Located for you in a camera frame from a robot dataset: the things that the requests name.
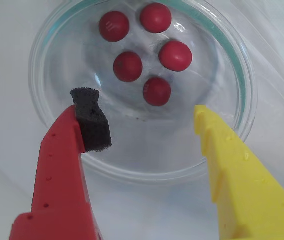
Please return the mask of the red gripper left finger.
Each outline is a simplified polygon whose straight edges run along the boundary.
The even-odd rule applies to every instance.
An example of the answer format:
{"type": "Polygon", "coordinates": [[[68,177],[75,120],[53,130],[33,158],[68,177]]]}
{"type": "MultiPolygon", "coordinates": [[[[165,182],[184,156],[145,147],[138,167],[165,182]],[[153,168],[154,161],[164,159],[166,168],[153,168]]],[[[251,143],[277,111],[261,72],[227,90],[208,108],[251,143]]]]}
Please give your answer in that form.
{"type": "Polygon", "coordinates": [[[99,91],[71,90],[69,106],[43,138],[31,211],[19,215],[12,240],[100,240],[81,155],[112,144],[109,122],[100,109],[99,91]]]}

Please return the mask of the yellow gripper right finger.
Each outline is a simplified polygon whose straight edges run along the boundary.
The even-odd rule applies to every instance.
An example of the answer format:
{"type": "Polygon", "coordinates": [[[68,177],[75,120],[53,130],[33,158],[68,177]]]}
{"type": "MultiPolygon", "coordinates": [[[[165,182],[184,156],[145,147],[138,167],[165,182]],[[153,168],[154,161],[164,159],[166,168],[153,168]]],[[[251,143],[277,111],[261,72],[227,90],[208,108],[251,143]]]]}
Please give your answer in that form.
{"type": "Polygon", "coordinates": [[[222,240],[284,240],[284,188],[215,112],[194,108],[222,240]]]}

